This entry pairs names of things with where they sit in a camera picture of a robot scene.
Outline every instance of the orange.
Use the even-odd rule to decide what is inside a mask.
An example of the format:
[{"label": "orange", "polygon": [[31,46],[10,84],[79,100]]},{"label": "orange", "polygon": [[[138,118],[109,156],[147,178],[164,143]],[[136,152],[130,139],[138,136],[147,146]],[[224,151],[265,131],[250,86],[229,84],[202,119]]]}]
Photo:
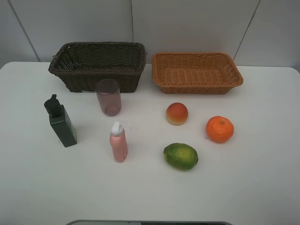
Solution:
[{"label": "orange", "polygon": [[225,117],[215,116],[206,124],[206,133],[213,142],[225,143],[233,135],[233,124]]}]

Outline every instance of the white table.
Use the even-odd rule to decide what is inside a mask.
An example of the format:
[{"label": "white table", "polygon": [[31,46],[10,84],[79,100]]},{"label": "white table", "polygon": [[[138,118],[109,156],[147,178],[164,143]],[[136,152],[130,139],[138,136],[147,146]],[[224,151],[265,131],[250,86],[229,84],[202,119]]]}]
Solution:
[{"label": "white table", "polygon": [[[167,95],[147,65],[122,111],[106,117],[93,93],[71,93],[49,63],[13,62],[0,70],[0,218],[14,225],[75,220],[225,221],[300,224],[300,75],[292,68],[239,67],[244,84],[226,95]],[[44,102],[57,94],[76,128],[64,148]],[[173,102],[189,110],[179,127],[165,120]],[[235,126],[225,144],[205,139],[222,115]],[[128,157],[116,163],[114,121],[125,128]],[[194,147],[199,162],[181,172],[164,160],[170,143]]]}]

